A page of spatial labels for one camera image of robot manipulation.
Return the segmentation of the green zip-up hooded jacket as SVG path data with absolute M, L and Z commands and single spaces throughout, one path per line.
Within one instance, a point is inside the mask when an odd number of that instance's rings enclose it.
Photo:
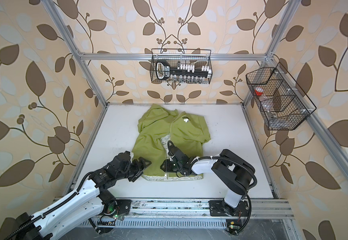
M 142 177 L 155 182 L 180 179 L 175 173 L 161 169 L 164 161 L 169 159 L 168 141 L 172 141 L 188 157 L 201 157 L 203 144 L 211 140 L 203 116 L 167 110 L 157 104 L 153 104 L 139 119 L 138 132 L 132 153 L 136 159 L 142 157 L 152 162 L 143 171 Z

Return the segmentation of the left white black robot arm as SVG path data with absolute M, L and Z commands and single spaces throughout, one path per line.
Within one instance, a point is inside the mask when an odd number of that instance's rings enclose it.
M 128 151 L 119 153 L 104 167 L 88 172 L 67 195 L 33 215 L 24 213 L 16 218 L 17 229 L 7 240 L 58 240 L 84 221 L 104 215 L 118 215 L 117 205 L 109 189 L 117 181 L 135 182 L 151 165 L 142 157 L 132 159 Z

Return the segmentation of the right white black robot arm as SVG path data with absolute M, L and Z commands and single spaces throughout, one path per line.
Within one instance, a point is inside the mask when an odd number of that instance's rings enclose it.
M 228 188 L 223 207 L 226 211 L 236 211 L 239 203 L 248 198 L 248 192 L 258 183 L 255 168 L 228 149 L 218 156 L 188 157 L 172 141 L 168 141 L 169 158 L 161 165 L 166 173 L 176 173 L 181 177 L 214 173 Z

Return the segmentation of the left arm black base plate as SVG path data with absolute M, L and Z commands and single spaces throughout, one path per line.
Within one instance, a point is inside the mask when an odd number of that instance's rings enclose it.
M 116 218 L 130 212 L 131 200 L 116 199 L 105 204 L 102 215 Z

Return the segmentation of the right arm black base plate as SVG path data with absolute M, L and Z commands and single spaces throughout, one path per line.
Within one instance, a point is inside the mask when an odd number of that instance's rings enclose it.
M 209 209 L 212 217 L 248 217 L 251 213 L 247 201 L 240 201 L 236 208 L 232 208 L 223 200 L 210 200 Z

